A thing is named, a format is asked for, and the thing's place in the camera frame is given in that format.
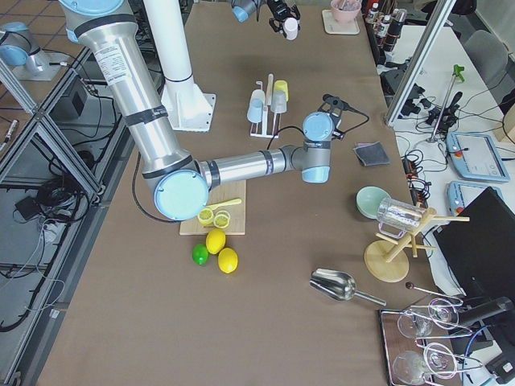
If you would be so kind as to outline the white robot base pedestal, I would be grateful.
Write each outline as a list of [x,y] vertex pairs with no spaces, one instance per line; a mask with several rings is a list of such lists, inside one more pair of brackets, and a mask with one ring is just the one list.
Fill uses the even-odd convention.
[[179,3],[149,0],[144,7],[165,79],[162,104],[172,128],[207,133],[216,96],[202,92],[194,80]]

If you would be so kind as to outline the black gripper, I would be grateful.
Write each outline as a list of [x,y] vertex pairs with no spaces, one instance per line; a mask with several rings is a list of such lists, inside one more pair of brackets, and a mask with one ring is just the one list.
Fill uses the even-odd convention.
[[272,14],[272,17],[269,19],[269,25],[275,33],[286,37],[284,22],[288,18],[300,20],[299,8],[295,4],[289,5],[283,0],[267,0],[266,5]]
[[318,108],[318,112],[327,113],[329,115],[334,126],[332,139],[342,141],[345,133],[339,130],[339,126],[341,123],[342,113],[347,109],[347,103],[338,96],[333,96],[328,93],[323,94],[322,99],[323,103]]

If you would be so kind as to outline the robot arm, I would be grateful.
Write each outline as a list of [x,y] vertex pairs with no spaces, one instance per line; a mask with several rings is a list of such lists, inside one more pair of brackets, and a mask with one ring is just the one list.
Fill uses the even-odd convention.
[[301,14],[295,5],[289,5],[282,0],[268,1],[229,1],[233,16],[239,23],[248,20],[253,14],[259,19],[261,8],[266,5],[271,13],[269,25],[275,33],[282,35],[286,40],[295,40],[300,31]]
[[297,170],[307,183],[329,177],[332,141],[342,139],[337,96],[303,121],[303,145],[200,162],[185,150],[179,130],[207,131],[215,96],[195,83],[183,19],[176,1],[147,1],[146,15],[159,54],[165,85],[158,91],[138,48],[137,21],[126,1],[63,1],[71,41],[89,48],[143,157],[142,176],[166,222],[189,220],[206,206],[211,189]]

